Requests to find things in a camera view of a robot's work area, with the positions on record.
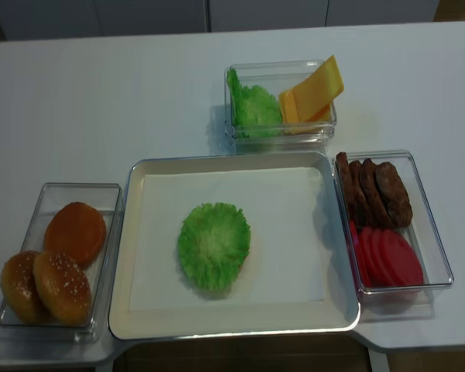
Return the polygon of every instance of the red tomato slice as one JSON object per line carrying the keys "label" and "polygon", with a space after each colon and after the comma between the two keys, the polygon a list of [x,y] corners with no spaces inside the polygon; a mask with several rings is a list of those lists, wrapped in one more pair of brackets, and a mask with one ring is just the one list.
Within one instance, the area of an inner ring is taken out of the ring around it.
{"label": "red tomato slice", "polygon": [[424,284],[419,259],[400,234],[393,230],[384,230],[381,236],[381,256],[398,285]]}
{"label": "red tomato slice", "polygon": [[363,261],[367,269],[370,282],[374,285],[380,286],[381,283],[377,279],[377,269],[374,264],[374,260],[370,255],[370,237],[372,235],[372,228],[366,226],[362,229],[360,233],[360,247],[362,248]]}
{"label": "red tomato slice", "polygon": [[350,221],[351,239],[353,241],[353,247],[355,248],[356,262],[358,263],[358,271],[360,272],[360,278],[365,287],[372,287],[367,268],[365,266],[365,259],[363,258],[362,248],[360,246],[360,240],[358,239],[358,232],[355,226],[355,222]]}
{"label": "red tomato slice", "polygon": [[390,275],[388,266],[384,263],[381,256],[381,236],[382,230],[375,229],[370,237],[370,256],[374,260],[376,275],[379,283],[383,287],[394,287],[398,282]]}

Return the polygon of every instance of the meat patty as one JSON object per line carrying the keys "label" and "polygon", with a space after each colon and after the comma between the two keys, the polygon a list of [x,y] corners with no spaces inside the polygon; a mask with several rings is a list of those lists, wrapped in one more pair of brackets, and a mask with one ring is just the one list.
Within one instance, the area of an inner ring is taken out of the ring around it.
{"label": "meat patty", "polygon": [[371,159],[365,159],[360,169],[360,186],[374,214],[375,225],[385,229],[393,229],[395,224],[389,216],[381,196],[379,195],[379,191],[377,190],[375,168],[376,165]]}
{"label": "meat patty", "polygon": [[375,180],[387,213],[397,227],[406,227],[412,222],[412,207],[403,181],[396,167],[385,162],[375,168]]}
{"label": "meat patty", "polygon": [[373,226],[374,215],[367,203],[367,198],[360,186],[360,168],[362,163],[358,160],[350,163],[350,173],[353,180],[353,196],[355,198],[355,223],[356,227]]}
{"label": "meat patty", "polygon": [[353,193],[353,180],[351,179],[346,153],[338,153],[336,155],[336,163],[338,165],[339,179],[341,180],[341,187],[343,189],[346,211],[351,220],[355,217],[355,197]]}

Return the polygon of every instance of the yellow cheese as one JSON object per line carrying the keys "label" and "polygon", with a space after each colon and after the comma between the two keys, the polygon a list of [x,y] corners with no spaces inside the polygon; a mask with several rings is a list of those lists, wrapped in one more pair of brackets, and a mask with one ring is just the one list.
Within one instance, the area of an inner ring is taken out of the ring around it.
{"label": "yellow cheese", "polygon": [[336,58],[331,56],[313,74],[293,88],[283,91],[281,106],[287,124],[330,119],[330,104],[344,90]]}

